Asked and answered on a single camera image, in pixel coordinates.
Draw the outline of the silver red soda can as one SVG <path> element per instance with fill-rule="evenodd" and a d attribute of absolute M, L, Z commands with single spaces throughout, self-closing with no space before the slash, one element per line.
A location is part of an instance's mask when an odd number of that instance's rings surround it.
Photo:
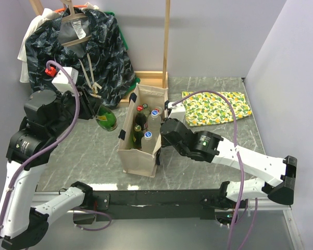
<path fill-rule="evenodd" d="M 158 111 L 159 115 L 162 116 L 163 115 L 163 109 L 161 107 L 155 107 L 155 110 Z"/>

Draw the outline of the dark cola glass bottle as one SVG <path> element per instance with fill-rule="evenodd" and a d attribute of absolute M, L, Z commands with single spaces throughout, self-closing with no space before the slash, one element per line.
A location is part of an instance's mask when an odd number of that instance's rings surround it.
<path fill-rule="evenodd" d="M 136 110 L 137 110 L 137 114 L 134 120 L 135 124 L 139 125 L 142 131 L 146 131 L 148 124 L 147 124 L 147 117 L 144 114 L 144 108 L 142 105 L 138 105 Z"/>

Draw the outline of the green glass bottle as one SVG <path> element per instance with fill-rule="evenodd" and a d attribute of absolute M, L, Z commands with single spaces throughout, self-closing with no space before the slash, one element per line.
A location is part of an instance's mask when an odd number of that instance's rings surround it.
<path fill-rule="evenodd" d="M 100 105 L 95 119 L 98 125 L 106 131 L 113 131 L 117 127 L 117 118 L 115 114 L 104 105 Z"/>
<path fill-rule="evenodd" d="M 142 143 L 141 140 L 144 137 L 144 133 L 141 129 L 141 126 L 136 124 L 134 126 L 134 131 L 133 131 L 133 136 L 132 136 L 132 140 L 133 140 L 133 146 L 136 149 L 141 150 L 142 149 Z"/>

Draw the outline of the clear soda water bottle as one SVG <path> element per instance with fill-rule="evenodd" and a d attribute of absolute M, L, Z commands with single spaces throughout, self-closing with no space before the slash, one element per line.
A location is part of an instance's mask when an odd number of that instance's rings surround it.
<path fill-rule="evenodd" d="M 151 114 L 151 109 L 147 103 L 144 103 L 142 106 L 143 106 L 143 113 L 148 118 L 149 115 Z"/>

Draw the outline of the beige canvas tote bag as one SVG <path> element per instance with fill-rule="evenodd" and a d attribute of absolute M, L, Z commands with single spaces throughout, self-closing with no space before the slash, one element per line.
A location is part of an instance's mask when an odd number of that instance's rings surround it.
<path fill-rule="evenodd" d="M 118 154 L 125 173 L 136 174 L 153 178 L 159 165 L 161 136 L 154 142 L 151 154 L 133 147 L 134 120 L 137 106 L 147 103 L 151 107 L 164 108 L 168 101 L 168 89 L 148 85 L 137 85 L 131 93 L 129 108 L 119 134 Z"/>

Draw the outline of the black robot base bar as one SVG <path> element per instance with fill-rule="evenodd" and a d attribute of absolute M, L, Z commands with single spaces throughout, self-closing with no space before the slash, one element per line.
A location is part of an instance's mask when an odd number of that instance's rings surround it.
<path fill-rule="evenodd" d="M 101 211 L 113 219 L 200 218 L 233 210 L 224 188 L 202 190 L 94 191 L 83 209 Z"/>

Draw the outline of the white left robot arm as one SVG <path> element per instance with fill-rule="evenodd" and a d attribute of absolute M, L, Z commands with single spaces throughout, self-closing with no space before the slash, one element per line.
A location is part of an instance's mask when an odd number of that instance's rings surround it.
<path fill-rule="evenodd" d="M 7 175 L 0 201 L 2 248 L 35 246 L 49 226 L 69 210 L 95 207 L 92 187 L 79 181 L 42 205 L 33 206 L 32 201 L 52 151 L 78 119 L 94 117 L 96 106 L 97 102 L 82 87 L 63 94 L 36 91 L 25 103 L 25 116 L 11 137 L 6 154 Z"/>

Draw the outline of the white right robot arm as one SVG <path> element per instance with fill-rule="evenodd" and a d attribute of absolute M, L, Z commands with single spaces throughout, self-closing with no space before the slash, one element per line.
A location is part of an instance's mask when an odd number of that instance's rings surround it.
<path fill-rule="evenodd" d="M 177 119 L 167 119 L 160 127 L 162 147 L 173 146 L 181 155 L 195 161 L 221 164 L 254 176 L 243 182 L 224 182 L 218 201 L 230 207 L 237 199 L 267 197 L 290 206 L 294 203 L 297 158 L 267 156 L 209 131 L 192 132 Z"/>

